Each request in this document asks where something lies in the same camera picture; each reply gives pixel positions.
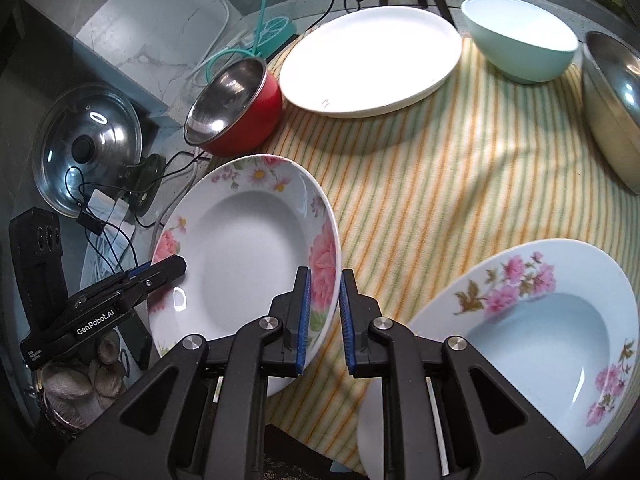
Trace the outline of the pink flower deep plate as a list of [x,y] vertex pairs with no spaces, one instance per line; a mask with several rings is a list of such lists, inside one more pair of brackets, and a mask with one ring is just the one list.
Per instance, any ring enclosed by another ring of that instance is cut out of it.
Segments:
[[[634,379],[639,320],[625,272],[601,249],[564,238],[516,246],[401,324],[426,339],[472,344],[576,448],[586,470],[596,447],[610,442]],[[381,382],[366,379],[358,452],[368,477],[386,479]]]

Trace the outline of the peony flower deep plate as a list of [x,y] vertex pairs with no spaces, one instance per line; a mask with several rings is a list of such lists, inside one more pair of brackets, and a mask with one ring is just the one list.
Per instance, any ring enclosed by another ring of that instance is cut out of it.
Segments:
[[297,162],[268,154],[226,162],[180,200],[152,260],[179,256],[180,280],[149,296],[150,332],[164,356],[189,334],[230,336],[311,274],[306,359],[326,339],[337,304],[342,252],[328,196]]

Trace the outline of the red steel small bowl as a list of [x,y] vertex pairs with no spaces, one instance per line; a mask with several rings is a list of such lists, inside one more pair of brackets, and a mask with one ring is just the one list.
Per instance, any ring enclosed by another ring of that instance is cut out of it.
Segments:
[[192,104],[183,125],[186,144],[219,157],[254,152],[277,128],[282,92],[261,58],[243,58],[220,73]]

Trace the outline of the white plate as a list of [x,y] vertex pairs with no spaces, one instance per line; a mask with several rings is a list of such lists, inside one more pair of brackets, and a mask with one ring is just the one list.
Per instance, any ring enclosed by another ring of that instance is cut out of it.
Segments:
[[456,68],[462,38],[439,15],[377,6],[329,21],[293,47],[279,84],[291,104],[335,118],[396,112],[436,91]]

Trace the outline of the light green ceramic bowl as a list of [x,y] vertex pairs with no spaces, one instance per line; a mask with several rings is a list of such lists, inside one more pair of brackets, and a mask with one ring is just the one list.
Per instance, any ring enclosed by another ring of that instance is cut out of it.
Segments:
[[488,62],[521,84],[558,78],[579,40],[557,16],[523,0],[464,0],[466,27]]

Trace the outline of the large steel bowl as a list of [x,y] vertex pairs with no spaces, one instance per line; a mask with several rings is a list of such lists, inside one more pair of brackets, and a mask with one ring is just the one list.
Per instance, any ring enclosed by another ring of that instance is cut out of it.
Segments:
[[639,192],[639,55],[603,32],[582,44],[582,111],[608,164]]

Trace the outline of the glass pot lid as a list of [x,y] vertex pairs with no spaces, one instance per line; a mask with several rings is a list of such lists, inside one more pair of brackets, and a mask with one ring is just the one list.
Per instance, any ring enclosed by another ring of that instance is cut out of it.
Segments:
[[42,199],[75,218],[97,186],[119,192],[142,159],[140,120],[126,96],[107,84],[61,94],[38,125],[32,175]]

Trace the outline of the striped yellow towel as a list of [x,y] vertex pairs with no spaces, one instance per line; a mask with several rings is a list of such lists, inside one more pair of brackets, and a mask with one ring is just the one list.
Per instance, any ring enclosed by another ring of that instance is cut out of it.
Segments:
[[582,72],[504,78],[471,40],[425,100],[366,119],[287,105],[265,151],[304,166],[329,197],[344,266],[384,313],[410,321],[477,263],[574,238],[639,279],[639,200],[582,119]]

